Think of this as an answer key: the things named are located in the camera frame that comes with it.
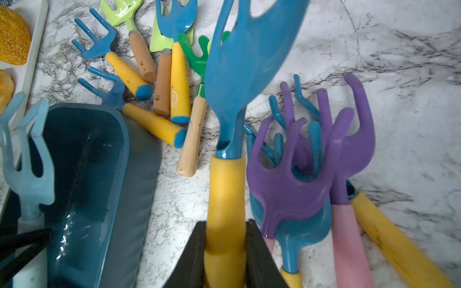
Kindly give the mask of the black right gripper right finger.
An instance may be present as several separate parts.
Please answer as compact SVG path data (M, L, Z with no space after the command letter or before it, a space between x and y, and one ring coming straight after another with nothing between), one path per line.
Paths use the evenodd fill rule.
M247 229L247 288L287 288L278 271L261 232L254 220L246 223Z

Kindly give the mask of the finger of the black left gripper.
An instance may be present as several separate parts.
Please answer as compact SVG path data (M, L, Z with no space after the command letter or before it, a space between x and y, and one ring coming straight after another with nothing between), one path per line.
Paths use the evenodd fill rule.
M18 229L18 226L1 227L1 284L9 284L54 237L50 228L22 234L18 234Z

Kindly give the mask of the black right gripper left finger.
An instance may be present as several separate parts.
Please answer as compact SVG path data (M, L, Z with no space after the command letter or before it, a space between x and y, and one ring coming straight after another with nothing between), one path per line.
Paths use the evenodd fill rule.
M202 288L206 222L197 222L164 288Z

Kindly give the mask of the purple rake pink handle front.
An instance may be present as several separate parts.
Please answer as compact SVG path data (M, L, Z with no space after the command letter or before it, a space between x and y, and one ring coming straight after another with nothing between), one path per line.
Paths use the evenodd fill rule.
M351 108L339 113L328 137L319 176L313 182L296 179L291 170L300 130L307 122L301 118L288 131L288 140L280 164L267 169L260 164L259 155L274 118L263 120L247 162L247 182L250 191L264 207L261 234L273 239L282 220L302 220L314 216L325 204L336 174L343 142L354 118Z

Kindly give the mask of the teal fork rake yellow handle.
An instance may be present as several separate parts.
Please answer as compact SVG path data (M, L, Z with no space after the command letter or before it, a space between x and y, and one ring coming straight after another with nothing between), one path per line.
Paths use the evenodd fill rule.
M232 1L222 5L205 72L206 100L219 121L219 138L210 162L205 235L208 288L246 285L246 161L242 155L246 108L283 64L308 2L276 1L254 17L250 2L240 1L235 26L223 40L232 5Z

